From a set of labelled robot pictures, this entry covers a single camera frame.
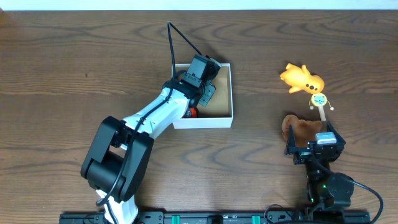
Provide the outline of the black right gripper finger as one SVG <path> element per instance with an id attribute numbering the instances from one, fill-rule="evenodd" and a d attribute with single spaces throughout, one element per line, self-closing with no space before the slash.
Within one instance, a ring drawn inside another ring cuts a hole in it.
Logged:
<path id="1" fill-rule="evenodd" d="M 291 150 L 296 147 L 296 142 L 295 142 L 295 135 L 294 135 L 294 129 L 293 126 L 289 126 L 289 135 L 287 139 L 287 144 L 286 144 L 286 150 Z"/>
<path id="2" fill-rule="evenodd" d="M 333 133 L 337 144 L 345 143 L 345 140 L 338 134 L 336 129 L 333 127 L 333 125 L 329 121 L 326 122 L 326 130 L 328 133 Z"/>

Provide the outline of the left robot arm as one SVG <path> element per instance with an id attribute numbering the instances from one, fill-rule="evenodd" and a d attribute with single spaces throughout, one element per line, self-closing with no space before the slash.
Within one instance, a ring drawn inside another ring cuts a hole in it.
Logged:
<path id="1" fill-rule="evenodd" d="M 174 121 L 196 108 L 207 93 L 221 64 L 209 56 L 194 56 L 189 68 L 173 71 L 160 95 L 145 108 L 124 119 L 105 118 L 91 143 L 80 174 L 100 196 L 108 223 L 133 223 L 134 201 L 147 169 L 155 139 Z"/>

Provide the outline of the red toy truck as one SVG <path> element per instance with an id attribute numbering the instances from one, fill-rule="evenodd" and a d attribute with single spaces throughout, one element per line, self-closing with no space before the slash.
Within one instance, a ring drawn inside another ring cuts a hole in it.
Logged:
<path id="1" fill-rule="evenodd" d="M 183 118 L 198 118 L 198 109 L 189 108 Z"/>

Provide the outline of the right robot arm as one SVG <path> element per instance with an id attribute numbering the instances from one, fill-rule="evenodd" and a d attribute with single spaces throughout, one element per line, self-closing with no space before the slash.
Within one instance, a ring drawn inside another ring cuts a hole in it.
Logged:
<path id="1" fill-rule="evenodd" d="M 293 156 L 295 165 L 303 164 L 307 175 L 307 197 L 312 203 L 298 217 L 320 223 L 349 223 L 346 208 L 351 205 L 354 185 L 351 177 L 330 170 L 330 163 L 340 157 L 345 140 L 327 122 L 326 131 L 317 133 L 313 141 L 299 147 L 294 129 L 289 127 L 286 155 Z"/>

